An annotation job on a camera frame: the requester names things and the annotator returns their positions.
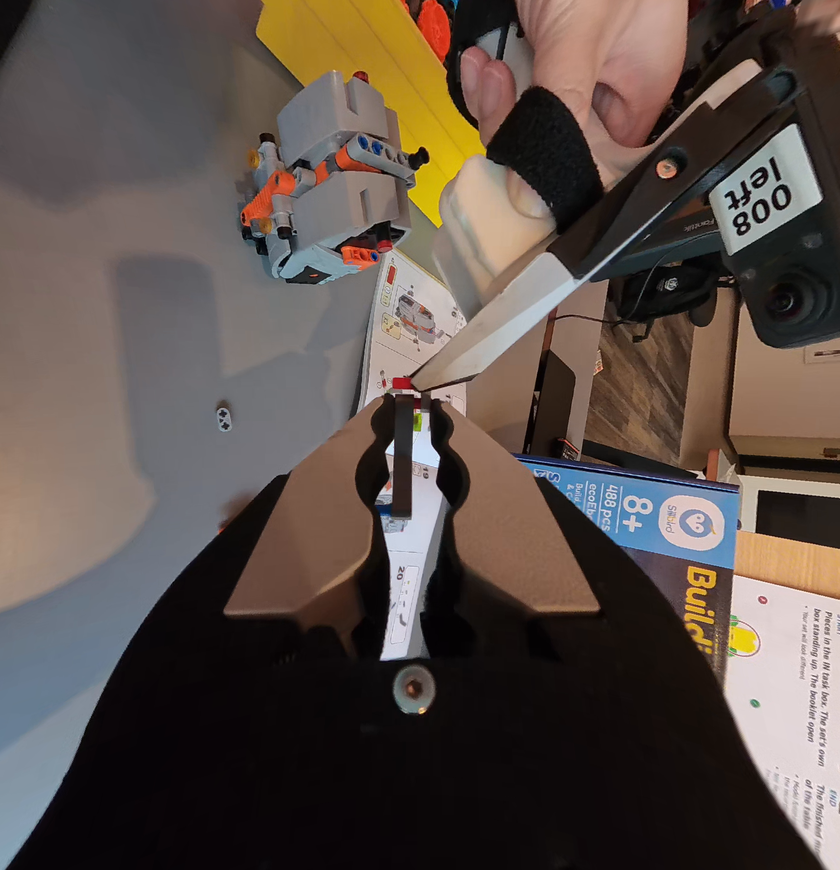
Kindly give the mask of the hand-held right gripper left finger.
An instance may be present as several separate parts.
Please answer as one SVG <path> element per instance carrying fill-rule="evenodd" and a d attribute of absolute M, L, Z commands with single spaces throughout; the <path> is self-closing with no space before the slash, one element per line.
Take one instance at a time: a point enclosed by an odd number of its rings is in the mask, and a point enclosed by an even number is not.
<path fill-rule="evenodd" d="M 395 421 L 395 399 L 380 397 L 292 470 L 225 616 L 328 627 L 352 654 L 381 657 L 391 577 L 375 501 Z"/>

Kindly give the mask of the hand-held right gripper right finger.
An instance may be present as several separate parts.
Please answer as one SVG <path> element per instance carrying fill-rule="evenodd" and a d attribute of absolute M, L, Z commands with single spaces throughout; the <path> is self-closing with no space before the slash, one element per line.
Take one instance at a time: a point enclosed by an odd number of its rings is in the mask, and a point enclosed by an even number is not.
<path fill-rule="evenodd" d="M 556 659 L 549 628 L 599 604 L 535 478 L 437 399 L 430 432 L 446 503 L 421 614 L 430 657 Z"/>

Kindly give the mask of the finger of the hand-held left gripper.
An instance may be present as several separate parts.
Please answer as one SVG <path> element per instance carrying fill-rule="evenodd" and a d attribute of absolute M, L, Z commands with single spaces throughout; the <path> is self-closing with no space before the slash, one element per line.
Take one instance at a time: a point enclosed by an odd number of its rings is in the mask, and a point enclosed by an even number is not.
<path fill-rule="evenodd" d="M 759 71 L 717 107 L 695 111 L 589 211 L 494 282 L 497 295 L 411 376 L 416 392 L 465 382 L 544 320 L 575 289 L 628 256 L 676 206 L 721 180 L 724 164 L 801 91 L 780 64 Z"/>

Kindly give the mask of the black toy beam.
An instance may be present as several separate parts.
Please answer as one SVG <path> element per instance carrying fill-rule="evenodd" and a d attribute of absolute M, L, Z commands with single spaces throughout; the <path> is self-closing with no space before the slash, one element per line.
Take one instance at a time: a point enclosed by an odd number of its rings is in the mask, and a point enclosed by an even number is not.
<path fill-rule="evenodd" d="M 391 515 L 411 519 L 414 397 L 403 393 L 395 396 L 394 401 Z"/>

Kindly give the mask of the white printed task sheet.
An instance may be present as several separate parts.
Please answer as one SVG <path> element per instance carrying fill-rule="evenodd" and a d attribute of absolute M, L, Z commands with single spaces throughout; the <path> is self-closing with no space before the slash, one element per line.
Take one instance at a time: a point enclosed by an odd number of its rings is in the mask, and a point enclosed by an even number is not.
<path fill-rule="evenodd" d="M 724 693 L 788 820 L 840 868 L 840 599 L 735 575 Z"/>

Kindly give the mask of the grey desk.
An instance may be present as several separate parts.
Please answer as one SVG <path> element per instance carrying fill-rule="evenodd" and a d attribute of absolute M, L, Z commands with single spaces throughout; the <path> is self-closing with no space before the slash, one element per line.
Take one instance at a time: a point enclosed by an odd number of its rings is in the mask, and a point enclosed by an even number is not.
<path fill-rule="evenodd" d="M 36 2 L 0 68 L 0 768 L 66 767 L 230 510 L 352 412 L 374 279 L 271 277 L 259 2 Z M 230 407 L 221 432 L 216 410 Z"/>

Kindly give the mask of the person's left hand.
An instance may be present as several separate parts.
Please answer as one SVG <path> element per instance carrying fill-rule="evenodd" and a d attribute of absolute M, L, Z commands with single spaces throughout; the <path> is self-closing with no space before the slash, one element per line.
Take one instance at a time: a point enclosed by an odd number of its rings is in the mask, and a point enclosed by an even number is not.
<path fill-rule="evenodd" d="M 556 94 L 584 131 L 594 111 L 619 145 L 645 145 L 683 69 L 689 2 L 518 1 L 516 8 L 534 51 L 532 83 Z M 516 104 L 513 74 L 470 47 L 460 60 L 460 84 L 487 146 Z M 517 212 L 551 216 L 513 170 L 507 188 Z"/>

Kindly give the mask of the white instruction manual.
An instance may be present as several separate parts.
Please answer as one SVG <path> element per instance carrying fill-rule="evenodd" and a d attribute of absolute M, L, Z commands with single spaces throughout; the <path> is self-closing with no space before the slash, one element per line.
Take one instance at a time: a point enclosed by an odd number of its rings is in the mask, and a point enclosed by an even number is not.
<path fill-rule="evenodd" d="M 381 257 L 374 301 L 357 383 L 360 411 L 393 392 L 394 377 L 408 377 L 429 361 L 465 325 L 448 289 L 398 249 Z M 382 660 L 425 655 L 420 615 L 435 569 L 446 504 L 437 484 L 439 456 L 430 435 L 430 416 L 415 393 L 415 411 L 424 414 L 424 429 L 413 432 L 411 519 L 391 515 L 392 481 L 380 491 L 381 515 L 391 571 L 391 600 Z"/>

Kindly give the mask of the blue building kit box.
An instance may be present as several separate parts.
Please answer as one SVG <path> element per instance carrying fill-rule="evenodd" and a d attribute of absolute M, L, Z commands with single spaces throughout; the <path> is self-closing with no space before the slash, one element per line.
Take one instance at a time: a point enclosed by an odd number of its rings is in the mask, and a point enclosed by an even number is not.
<path fill-rule="evenodd" d="M 724 684 L 739 490 L 704 479 L 516 455 L 635 561 Z"/>

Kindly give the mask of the grey orange toy vehicle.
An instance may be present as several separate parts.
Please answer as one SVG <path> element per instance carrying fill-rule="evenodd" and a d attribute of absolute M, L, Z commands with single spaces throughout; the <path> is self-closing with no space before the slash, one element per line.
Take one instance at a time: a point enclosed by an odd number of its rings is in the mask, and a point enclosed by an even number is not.
<path fill-rule="evenodd" d="M 411 232 L 408 195 L 427 149 L 403 149 L 397 114 L 364 71 L 325 72 L 276 125 L 248 154 L 242 239 L 290 285 L 377 266 Z"/>

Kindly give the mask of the light wooden board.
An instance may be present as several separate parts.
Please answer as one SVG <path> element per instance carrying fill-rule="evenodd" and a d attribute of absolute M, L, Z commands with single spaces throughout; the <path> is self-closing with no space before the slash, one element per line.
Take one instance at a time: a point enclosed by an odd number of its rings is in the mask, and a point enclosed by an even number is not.
<path fill-rule="evenodd" d="M 840 600 L 840 549 L 738 531 L 739 576 Z"/>

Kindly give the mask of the yellow plastic bin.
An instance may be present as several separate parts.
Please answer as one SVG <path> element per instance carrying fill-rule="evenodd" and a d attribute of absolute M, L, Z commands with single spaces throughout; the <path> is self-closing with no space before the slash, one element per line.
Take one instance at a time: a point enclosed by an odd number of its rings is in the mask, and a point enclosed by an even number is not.
<path fill-rule="evenodd" d="M 450 100 L 446 72 L 397 1 L 263 1 L 256 34 L 302 84 L 326 71 L 369 75 L 396 111 L 402 145 L 427 148 L 410 199 L 436 226 L 444 187 L 483 153 L 476 129 Z"/>

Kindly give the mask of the black screen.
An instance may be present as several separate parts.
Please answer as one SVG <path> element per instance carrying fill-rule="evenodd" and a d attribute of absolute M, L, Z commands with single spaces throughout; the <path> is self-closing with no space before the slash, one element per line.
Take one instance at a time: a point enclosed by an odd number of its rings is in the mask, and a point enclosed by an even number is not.
<path fill-rule="evenodd" d="M 840 498 L 760 489 L 755 532 L 840 549 Z"/>

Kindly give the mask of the orange toy gear wheel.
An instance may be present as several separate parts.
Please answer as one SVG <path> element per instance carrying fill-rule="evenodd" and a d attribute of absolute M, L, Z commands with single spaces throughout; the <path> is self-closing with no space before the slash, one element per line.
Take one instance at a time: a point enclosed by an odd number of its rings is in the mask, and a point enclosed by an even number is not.
<path fill-rule="evenodd" d="M 437 60 L 446 65 L 455 5 L 450 1 L 401 1 Z"/>

